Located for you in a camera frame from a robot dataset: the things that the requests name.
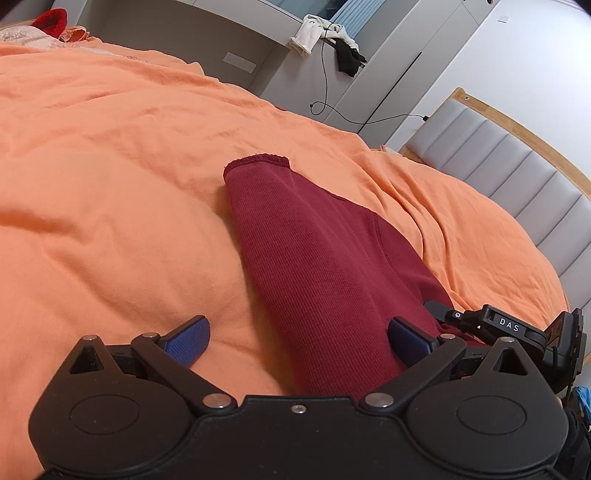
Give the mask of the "grey padded headboard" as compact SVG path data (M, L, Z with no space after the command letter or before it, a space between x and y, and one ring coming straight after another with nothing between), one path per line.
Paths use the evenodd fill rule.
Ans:
M400 152L506 210L552 264L571 306L590 308L590 181L562 154L462 88Z

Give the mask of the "orange bed cover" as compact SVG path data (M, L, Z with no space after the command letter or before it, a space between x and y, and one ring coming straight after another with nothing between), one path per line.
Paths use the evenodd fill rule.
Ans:
M448 175L280 110L159 52L90 40L1 46L1 475L40 473L27 424L85 334L124 343L195 315L195 368L236 397L300 394L242 259L229 163L286 158L395 227L456 308L538 328L568 307L503 209Z

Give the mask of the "right light blue curtain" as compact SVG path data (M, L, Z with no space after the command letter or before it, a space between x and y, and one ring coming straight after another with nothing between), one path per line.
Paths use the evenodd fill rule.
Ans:
M331 18L334 24L342 25L346 31L359 31L381 8L385 0L349 0Z

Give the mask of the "white cloth on sill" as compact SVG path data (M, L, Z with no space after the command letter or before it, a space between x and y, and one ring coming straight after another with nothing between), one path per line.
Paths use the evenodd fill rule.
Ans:
M304 16L300 29L290 38L288 46L300 53L301 56L307 56L311 55L315 44L322 39L331 41L342 40L346 45L356 50L356 52L360 52L359 45L346 32L344 25L332 23L320 16L311 14Z

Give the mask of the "bright red cloth item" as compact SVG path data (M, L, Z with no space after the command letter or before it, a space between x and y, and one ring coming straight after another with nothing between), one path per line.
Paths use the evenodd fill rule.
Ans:
M32 26L50 37L59 38L66 30L67 22L67 11L63 8L55 8L42 13L33 21Z

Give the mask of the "white wall socket plate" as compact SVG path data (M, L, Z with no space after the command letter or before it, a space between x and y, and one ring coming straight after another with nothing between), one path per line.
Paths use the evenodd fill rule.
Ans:
M222 61L249 74L256 70L256 63L232 52L226 53Z

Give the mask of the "dark red long-sleeve garment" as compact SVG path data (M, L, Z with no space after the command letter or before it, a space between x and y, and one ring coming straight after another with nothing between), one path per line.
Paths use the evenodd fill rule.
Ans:
M373 211L259 154L223 178L247 275L306 396L361 398L406 368L387 328L403 318L431 336L426 309L450 297L408 240Z

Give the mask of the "black cloth on sill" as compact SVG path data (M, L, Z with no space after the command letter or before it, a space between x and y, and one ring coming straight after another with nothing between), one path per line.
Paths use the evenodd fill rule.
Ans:
M338 70L349 77L355 77L358 71L367 64L367 59L355 48L342 39L335 39L335 57Z

